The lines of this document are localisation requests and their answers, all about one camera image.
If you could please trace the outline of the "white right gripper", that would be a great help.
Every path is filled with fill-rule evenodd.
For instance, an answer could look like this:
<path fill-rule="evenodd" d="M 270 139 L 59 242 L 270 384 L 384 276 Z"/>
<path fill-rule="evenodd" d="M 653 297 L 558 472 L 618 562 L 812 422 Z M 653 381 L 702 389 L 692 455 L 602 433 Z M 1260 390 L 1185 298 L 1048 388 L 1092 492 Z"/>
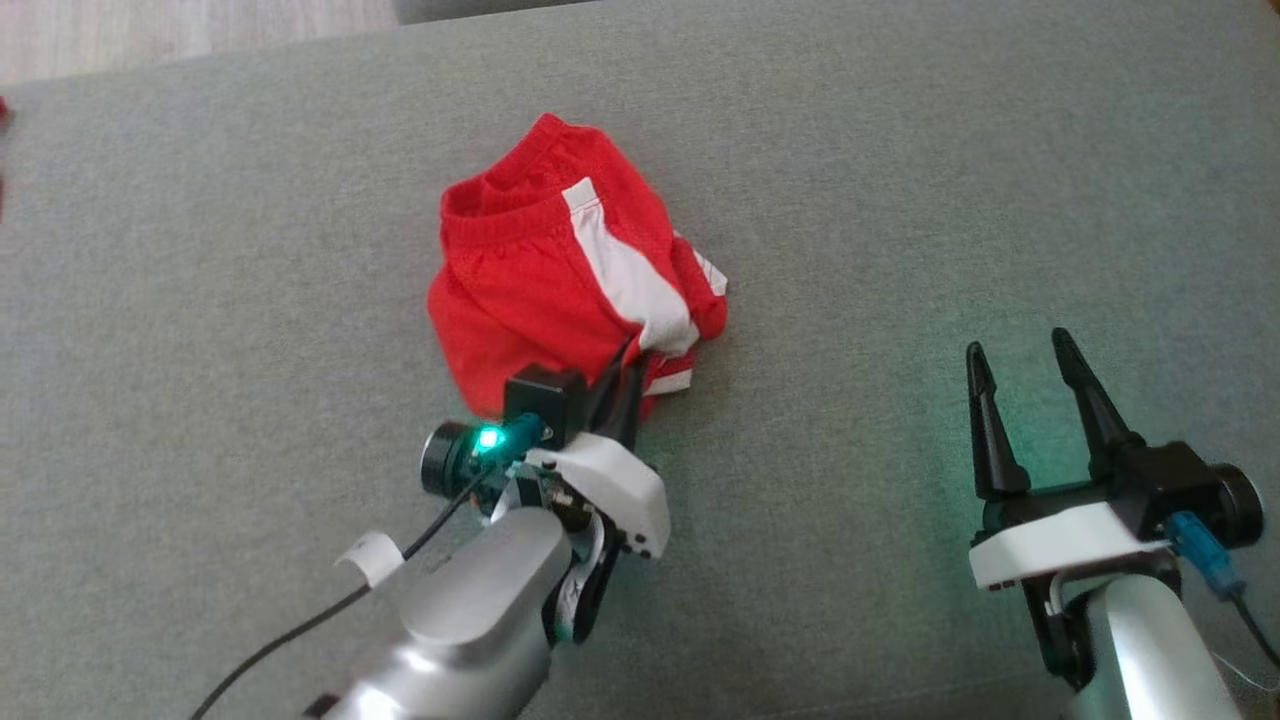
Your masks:
<path fill-rule="evenodd" d="M 1144 448 L 1146 438 L 1124 420 L 1066 328 L 1052 329 L 1052 345 L 1062 382 L 1075 397 L 1091 479 L 1108 479 L 1120 452 Z M 1166 539 L 1135 536 L 1111 507 L 1105 486 L 1030 491 L 1000 415 L 997 383 L 980 342 L 966 347 L 966 387 L 975 495 L 984 500 L 968 555 L 975 587 L 1000 588 L 1170 547 Z"/>

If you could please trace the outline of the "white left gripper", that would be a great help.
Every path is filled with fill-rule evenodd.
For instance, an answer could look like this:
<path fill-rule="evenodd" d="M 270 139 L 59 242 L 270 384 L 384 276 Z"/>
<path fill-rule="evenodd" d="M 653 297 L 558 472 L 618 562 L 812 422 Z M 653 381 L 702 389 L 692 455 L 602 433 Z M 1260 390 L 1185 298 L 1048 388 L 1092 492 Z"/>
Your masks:
<path fill-rule="evenodd" d="M 623 543 L 645 559 L 662 559 L 669 541 L 666 486 L 654 469 L 634 455 L 645 398 L 650 354 L 627 360 L 622 343 L 588 395 L 588 430 L 561 450 L 532 448 L 521 468 L 559 477 L 559 491 L 576 495 L 600 518 L 613 521 Z"/>

